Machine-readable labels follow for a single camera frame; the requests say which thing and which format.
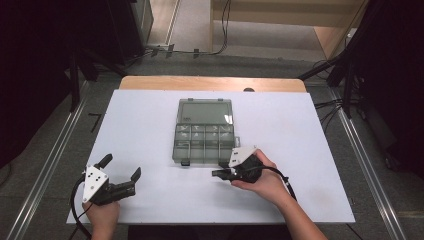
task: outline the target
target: black cable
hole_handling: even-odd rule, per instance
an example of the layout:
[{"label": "black cable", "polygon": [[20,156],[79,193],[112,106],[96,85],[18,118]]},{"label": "black cable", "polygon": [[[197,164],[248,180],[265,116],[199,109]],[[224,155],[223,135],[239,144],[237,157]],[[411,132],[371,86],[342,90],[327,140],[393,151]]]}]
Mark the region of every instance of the black cable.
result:
[{"label": "black cable", "polygon": [[11,173],[12,173],[12,164],[11,164],[11,163],[8,163],[6,166],[8,166],[7,173],[6,173],[6,177],[4,177],[4,179],[1,181],[1,183],[0,183],[0,187],[1,187],[3,184],[5,184],[5,183],[7,182],[7,180],[9,180],[9,177],[10,177],[10,175],[11,175]]},{"label": "black cable", "polygon": [[222,26],[222,32],[224,34],[224,42],[221,46],[221,49],[217,52],[190,52],[190,51],[168,51],[163,49],[152,49],[149,48],[152,51],[157,50],[161,53],[186,53],[186,54],[196,54],[196,55],[218,55],[221,54],[225,49],[227,49],[227,42],[228,42],[228,21],[230,19],[230,12],[231,12],[231,0],[227,0],[224,6],[224,10],[222,11],[221,16],[221,26]]},{"label": "black cable", "polygon": [[321,118],[319,120],[321,122],[321,124],[323,124],[325,122],[325,120],[333,113],[334,109],[336,109],[336,108],[337,108],[337,105],[335,105],[333,107],[333,109],[329,113],[327,113],[327,115],[325,115],[323,118]]},{"label": "black cable", "polygon": [[327,121],[327,125],[325,125],[324,134],[327,132],[327,128],[328,128],[328,125],[330,124],[331,120],[336,115],[336,113],[340,110],[341,107],[342,107],[341,105],[340,106],[337,106],[336,109],[335,109],[335,111],[332,113],[330,119]]},{"label": "black cable", "polygon": [[285,177],[283,175],[283,173],[280,170],[278,170],[277,168],[264,165],[264,166],[249,168],[249,169],[243,170],[243,172],[250,172],[250,171],[253,171],[253,170],[262,170],[262,169],[268,169],[268,170],[271,170],[271,171],[277,173],[278,175],[280,175],[280,177],[283,179],[284,184],[286,185],[287,189],[289,190],[290,195],[294,198],[294,200],[297,201],[296,195],[294,194],[294,190],[293,190],[293,188],[292,188],[292,186],[289,182],[289,178]]},{"label": "black cable", "polygon": [[77,212],[75,210],[75,195],[77,194],[77,190],[78,190],[78,186],[84,182],[85,180],[85,174],[83,174],[78,181],[75,183],[74,188],[72,189],[72,193],[71,193],[71,199],[70,199],[70,204],[71,204],[71,211],[72,211],[72,215],[74,216],[75,219],[75,223],[77,225],[77,228],[79,230],[81,230],[85,236],[87,236],[88,239],[91,239],[91,233],[84,227],[84,225],[82,225],[81,221],[79,220],[79,218],[82,216],[80,215],[80,217],[77,216]]},{"label": "black cable", "polygon": [[[333,66],[333,65],[331,65],[331,64],[329,64],[329,63],[328,63],[328,60],[319,60],[319,61],[315,62],[315,63],[314,63],[314,65],[312,65],[312,69],[314,69],[314,68],[315,68],[315,66],[316,66],[318,63],[320,63],[320,62],[326,62],[326,63],[328,64],[328,66],[329,66],[329,67],[332,67],[332,66]],[[328,69],[325,69],[324,71],[325,71],[326,73],[330,74],[330,72],[328,71]],[[318,75],[318,74],[315,74],[315,76],[317,76],[317,77],[319,77],[319,78],[321,78],[321,79],[323,79],[323,80],[327,80],[327,77],[322,77],[322,76],[320,76],[320,75]]]},{"label": "black cable", "polygon": [[359,235],[349,224],[346,223],[346,226],[352,230],[353,233],[355,233],[356,236],[358,236],[359,239],[364,240],[361,235]]}]

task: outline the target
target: power cord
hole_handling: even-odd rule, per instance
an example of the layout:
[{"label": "power cord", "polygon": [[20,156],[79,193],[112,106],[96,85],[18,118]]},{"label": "power cord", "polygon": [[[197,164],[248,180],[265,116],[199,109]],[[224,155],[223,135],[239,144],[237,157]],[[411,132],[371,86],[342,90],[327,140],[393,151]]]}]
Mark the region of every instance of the power cord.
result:
[{"label": "power cord", "polygon": [[[351,105],[358,105],[359,104],[359,99],[352,99],[350,101],[351,101],[350,102]],[[323,125],[325,123],[325,121],[328,119],[327,123],[325,124],[325,127],[324,127],[324,134],[325,134],[327,132],[327,128],[330,125],[331,120],[334,118],[336,113],[343,107],[343,100],[342,99],[335,99],[335,100],[328,101],[328,102],[316,103],[316,104],[314,104],[314,106],[315,106],[315,109],[333,106],[332,110],[320,119],[321,125]]]},{"label": "power cord", "polygon": [[355,231],[355,229],[353,229],[349,224],[347,224],[346,223],[346,226],[350,229],[350,230],[352,230],[352,232],[353,233],[355,233],[355,235],[359,238],[359,239],[361,239],[361,240],[364,240],[362,237],[361,237],[361,235],[359,235],[359,233],[357,233],[356,231]]},{"label": "power cord", "polygon": [[294,198],[294,200],[297,201],[296,195],[294,194],[293,187],[291,186],[291,184],[289,182],[289,178],[288,177],[285,177],[283,175],[283,173],[280,170],[278,170],[277,168],[263,165],[263,166],[258,166],[258,167],[253,167],[253,168],[249,168],[249,169],[243,170],[243,172],[250,172],[250,171],[262,170],[262,169],[271,170],[271,171],[277,173],[278,175],[280,175],[280,177],[281,177],[281,179],[283,179],[283,182],[286,185],[287,190],[289,191],[290,195]]},{"label": "power cord", "polygon": [[160,48],[149,48],[149,50],[152,50],[152,52],[161,52],[161,53],[186,53],[186,54],[195,54],[195,55],[218,55],[221,54],[225,49],[227,49],[227,43],[228,43],[228,21],[230,19],[230,12],[231,12],[231,0],[227,0],[224,6],[224,10],[222,11],[221,16],[221,26],[222,26],[222,32],[224,34],[224,42],[221,46],[221,49],[217,52],[190,52],[190,51],[174,51],[174,50],[164,50]]},{"label": "power cord", "polygon": [[[80,231],[82,231],[84,233],[84,235],[88,238],[91,239],[91,233],[87,230],[87,228],[84,227],[84,225],[82,225],[81,221],[79,220],[79,218],[88,211],[88,209],[86,211],[84,211],[80,216],[77,216],[77,212],[75,210],[75,195],[77,194],[77,190],[78,190],[78,186],[84,182],[85,180],[85,174],[83,174],[78,181],[75,183],[74,188],[72,189],[72,193],[71,193],[71,198],[69,200],[70,204],[71,204],[71,211],[72,211],[72,215],[74,216],[75,219],[75,223],[76,223],[76,228],[79,229]],[[76,230],[74,230],[74,232],[72,233],[71,237],[73,237],[75,235]]]},{"label": "power cord", "polygon": [[[90,204],[90,206],[83,212],[83,213],[81,213],[79,216],[78,216],[78,219],[80,219],[80,217],[82,217],[82,215],[84,215],[84,214],[86,214],[87,212],[88,212],[88,210],[90,210],[90,208],[91,208],[91,206],[93,206],[93,203],[91,203]],[[74,238],[74,236],[75,236],[75,234],[77,233],[77,231],[78,231],[78,227],[77,226],[75,226],[75,228],[74,228],[74,231],[71,233],[71,236],[69,236],[69,238],[68,238],[68,240],[71,240],[71,239],[73,239]]]}]

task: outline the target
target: metal rail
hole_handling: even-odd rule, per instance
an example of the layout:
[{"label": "metal rail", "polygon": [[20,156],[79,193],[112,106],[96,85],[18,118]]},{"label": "metal rail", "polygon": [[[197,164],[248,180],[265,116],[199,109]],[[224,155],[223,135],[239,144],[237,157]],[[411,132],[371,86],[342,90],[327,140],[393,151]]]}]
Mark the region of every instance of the metal rail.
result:
[{"label": "metal rail", "polygon": [[37,210],[37,207],[43,197],[44,192],[50,182],[50,179],[59,163],[60,157],[62,156],[63,150],[68,143],[69,137],[71,136],[76,123],[81,115],[81,112],[87,101],[87,93],[90,86],[87,81],[81,86],[81,101],[75,111],[70,113],[63,126],[47,160],[38,175],[37,180],[34,183],[30,193],[28,194],[24,204],[21,207],[18,217],[9,232],[6,239],[23,239],[25,232],[31,222],[32,217]]},{"label": "metal rail", "polygon": [[[330,94],[333,100],[341,98],[336,88],[330,88]],[[390,200],[378,179],[377,173],[372,166],[370,158],[365,151],[364,145],[359,138],[353,121],[348,119],[344,111],[339,111],[339,117],[346,130],[347,136],[349,137],[350,143],[352,144],[353,150],[355,151],[359,165],[361,166],[362,172],[364,173],[365,179],[377,204],[378,210],[380,211],[381,217],[386,224],[391,239],[407,239],[396,212],[393,209],[392,204],[390,203]]]}]

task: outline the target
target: white table surface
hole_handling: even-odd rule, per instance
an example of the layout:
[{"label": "white table surface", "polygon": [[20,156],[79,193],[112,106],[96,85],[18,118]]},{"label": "white table surface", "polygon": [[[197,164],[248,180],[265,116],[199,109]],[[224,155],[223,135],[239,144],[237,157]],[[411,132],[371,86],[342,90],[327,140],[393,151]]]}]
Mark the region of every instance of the white table surface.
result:
[{"label": "white table surface", "polygon": [[[328,143],[308,93],[115,90],[87,164],[112,153],[111,183],[142,174],[136,195],[120,201],[124,224],[269,224],[284,222],[255,193],[211,177],[217,165],[181,167],[172,160],[181,98],[231,99],[236,136],[256,145],[289,177],[314,222],[354,222]],[[82,213],[81,184],[77,213]],[[81,222],[88,222],[86,216]],[[74,223],[72,214],[68,223]]]}]

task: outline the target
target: plastic organizer box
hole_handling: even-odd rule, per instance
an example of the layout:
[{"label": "plastic organizer box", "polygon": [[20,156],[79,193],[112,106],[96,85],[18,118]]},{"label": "plastic organizer box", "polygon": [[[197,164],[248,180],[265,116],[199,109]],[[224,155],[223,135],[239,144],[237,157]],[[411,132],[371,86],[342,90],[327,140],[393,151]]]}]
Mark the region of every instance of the plastic organizer box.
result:
[{"label": "plastic organizer box", "polygon": [[175,163],[227,167],[234,147],[231,100],[180,100],[172,154]]}]

